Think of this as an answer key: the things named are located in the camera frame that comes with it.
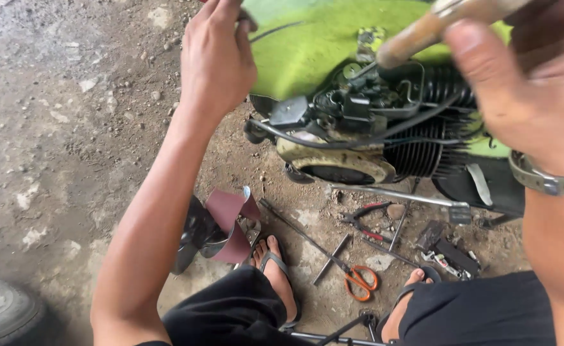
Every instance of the hand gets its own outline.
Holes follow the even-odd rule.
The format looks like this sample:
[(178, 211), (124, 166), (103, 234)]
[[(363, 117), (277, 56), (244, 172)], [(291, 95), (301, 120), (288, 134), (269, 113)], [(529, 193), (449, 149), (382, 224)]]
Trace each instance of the hand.
[(235, 24), (241, 0), (209, 0), (190, 21), (182, 51), (182, 96), (176, 117), (214, 130), (256, 82), (249, 20)]
[(445, 40), (489, 131), (564, 176), (564, 0), (534, 0), (507, 22), (514, 26), (508, 48), (469, 20), (451, 26)]

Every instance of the dirt floor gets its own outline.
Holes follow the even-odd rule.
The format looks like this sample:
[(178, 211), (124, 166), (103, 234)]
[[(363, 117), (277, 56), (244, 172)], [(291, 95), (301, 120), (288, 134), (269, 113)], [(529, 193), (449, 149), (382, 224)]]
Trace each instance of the dirt floor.
[[(94, 281), (165, 136), (181, 92), (181, 36), (200, 6), (196, 0), (0, 0), (0, 278), (32, 287), (50, 304), (58, 322), (50, 344), (92, 344)], [(349, 298), (336, 268), (318, 286), (310, 285), (324, 256), (263, 212), (264, 229), (279, 235), (291, 255), (304, 305), (298, 330), (327, 333), (361, 309), (389, 309), (411, 268), (360, 242), (339, 216), (381, 199), (358, 193), (338, 198), (326, 185), (292, 184), (272, 146), (244, 139), (241, 129), (251, 111), (245, 103), (220, 125), (197, 196), (204, 200), (214, 187), (240, 192), (249, 185), (330, 251), (346, 233), (354, 236), (341, 258), (369, 265), (381, 279), (368, 303)], [(409, 182), (395, 188), (407, 192)], [(438, 195), (427, 180), (419, 193)], [(398, 251), (421, 262), (412, 249), (416, 235), (427, 220), (445, 220), (444, 211), (413, 204)], [(473, 213), (475, 220), (488, 216)], [(370, 224), (383, 232), (396, 225), (382, 212)], [(528, 268), (520, 222), (491, 232), (475, 222), (446, 233), (462, 239), (488, 266), (483, 276)], [(185, 274), (170, 275), (160, 312), (229, 270), (228, 264), (198, 258)], [(365, 336), (362, 329), (353, 332)]]

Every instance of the black sandal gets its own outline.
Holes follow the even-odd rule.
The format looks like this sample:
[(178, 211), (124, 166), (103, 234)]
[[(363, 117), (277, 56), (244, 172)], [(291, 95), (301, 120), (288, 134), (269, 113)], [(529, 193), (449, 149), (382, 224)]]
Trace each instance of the black sandal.
[[(254, 245), (256, 246), (256, 244), (258, 244), (259, 241), (261, 241), (261, 240), (264, 240), (265, 242), (267, 242), (267, 239), (269, 238), (269, 236), (270, 235), (259, 236), (258, 239), (256, 239), (256, 241), (254, 242)], [(269, 250), (269, 247), (268, 247), (267, 252), (265, 253), (263, 258), (261, 259), (261, 267), (259, 267), (259, 271), (261, 271), (261, 273), (263, 273), (265, 271), (265, 265), (267, 265), (267, 261), (272, 260), (273, 262), (276, 262), (278, 267), (282, 270), (282, 272), (284, 272), (284, 274), (286, 275), (286, 279), (288, 279), (288, 283), (291, 285), (291, 291), (293, 292), (293, 297), (295, 298), (295, 304), (297, 305), (297, 316), (295, 316), (294, 320), (292, 320), (288, 323), (285, 323), (285, 324), (282, 325), (282, 327), (280, 327), (280, 330), (283, 331), (285, 329), (290, 329), (290, 328), (294, 327), (295, 325), (297, 325), (297, 323), (301, 319), (301, 304), (299, 303), (299, 300), (297, 299), (297, 295), (295, 293), (295, 290), (293, 289), (293, 283), (291, 282), (288, 267), (286, 266), (286, 259), (287, 259), (286, 251), (284, 249), (284, 246), (282, 245), (282, 243), (278, 239), (278, 237), (276, 237), (276, 240), (278, 241), (278, 249), (280, 251), (280, 257), (282, 257), (282, 258), (279, 258), (278, 256), (276, 256), (276, 254), (271, 252)]]
[[(393, 311), (397, 307), (397, 305), (399, 304), (399, 301), (403, 297), (405, 297), (407, 294), (414, 292), (414, 290), (421, 285), (428, 284), (428, 283), (424, 282), (425, 280), (432, 279), (434, 281), (433, 282), (434, 284), (442, 282), (442, 278), (440, 277), (440, 274), (438, 274), (438, 272), (433, 267), (430, 267), (428, 265), (424, 265), (424, 266), (421, 266), (421, 269), (425, 273), (423, 281), (421, 281), (419, 283), (409, 284), (408, 286), (404, 286), (403, 288), (401, 288), (401, 292), (399, 292), (397, 301), (393, 305), (393, 308), (391, 309), (391, 311)], [(410, 275), (408, 276), (406, 281), (408, 281), (410, 279), (411, 275), (412, 275), (412, 273), (410, 273)], [(385, 324), (389, 320), (390, 315), (391, 315), (391, 312), (384, 314), (384, 316), (380, 319), (380, 321), (378, 322), (378, 325), (376, 326), (376, 335), (375, 336), (376, 336), (377, 342), (384, 343), (382, 341), (382, 329), (384, 329)]]

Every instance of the green motorcycle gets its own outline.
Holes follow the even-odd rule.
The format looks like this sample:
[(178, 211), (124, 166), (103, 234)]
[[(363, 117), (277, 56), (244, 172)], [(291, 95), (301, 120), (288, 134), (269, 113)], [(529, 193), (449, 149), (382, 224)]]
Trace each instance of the green motorcycle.
[[(249, 119), (244, 131), (254, 144), (276, 146), (293, 182), (378, 193), (408, 177), (430, 178), (453, 201), (443, 204), (452, 222), (470, 223), (474, 206), (504, 214), (484, 220), (491, 228), (523, 216), (524, 188), (447, 47), (392, 70), (367, 68), (378, 46), (430, 3), (245, 0), (260, 26), (251, 36), (259, 79), (250, 100), (262, 119)], [(509, 40), (509, 27), (493, 27)]]

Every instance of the watch strap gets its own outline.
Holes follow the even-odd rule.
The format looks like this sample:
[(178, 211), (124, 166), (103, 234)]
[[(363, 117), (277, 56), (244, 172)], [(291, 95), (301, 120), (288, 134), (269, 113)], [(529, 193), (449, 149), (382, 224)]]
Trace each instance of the watch strap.
[(512, 175), (521, 185), (550, 196), (564, 195), (564, 177), (552, 176), (534, 167), (525, 154), (512, 151), (508, 162)]

